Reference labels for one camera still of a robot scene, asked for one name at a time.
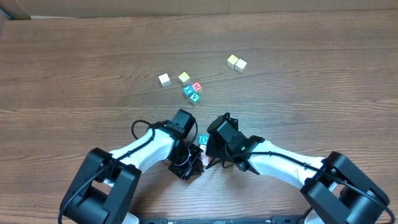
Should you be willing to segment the red Y wooden block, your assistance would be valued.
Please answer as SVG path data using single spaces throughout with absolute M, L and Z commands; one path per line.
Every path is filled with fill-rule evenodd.
M 202 155 L 201 155 L 201 161 L 202 161 L 203 166 L 206 167 L 206 166 L 208 166 L 209 163 L 211 162 L 211 157 L 202 154 Z

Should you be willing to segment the plain cream wooden block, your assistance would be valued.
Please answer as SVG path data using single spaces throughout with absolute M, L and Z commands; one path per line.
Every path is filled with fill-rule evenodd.
M 202 150 L 202 154 L 206 154 L 206 150 L 207 150 L 207 146 L 206 145 L 203 145 L 203 144 L 201 144 L 200 145 L 200 149 Z

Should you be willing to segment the blue D wooden block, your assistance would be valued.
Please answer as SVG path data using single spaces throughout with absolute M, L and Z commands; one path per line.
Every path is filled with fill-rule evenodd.
M 209 140 L 209 135 L 200 134 L 198 136 L 198 144 L 199 145 L 207 145 Z

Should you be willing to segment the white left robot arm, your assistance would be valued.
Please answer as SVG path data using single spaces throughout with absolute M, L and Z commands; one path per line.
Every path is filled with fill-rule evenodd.
M 201 149 L 184 141 L 197 126 L 196 121 L 157 122 L 121 149 L 92 149 L 60 204 L 57 221 L 67 217 L 75 223 L 138 223 L 129 209 L 141 174 L 148 168 L 168 159 L 169 170 L 183 180 L 202 173 Z

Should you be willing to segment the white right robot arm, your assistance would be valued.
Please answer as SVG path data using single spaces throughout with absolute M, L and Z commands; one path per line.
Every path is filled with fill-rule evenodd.
M 300 190 L 311 211 L 304 223 L 376 223 L 383 212 L 395 222 L 388 196 L 339 152 L 328 157 L 303 156 L 258 136 L 216 136 L 207 152 L 242 171 L 276 177 Z

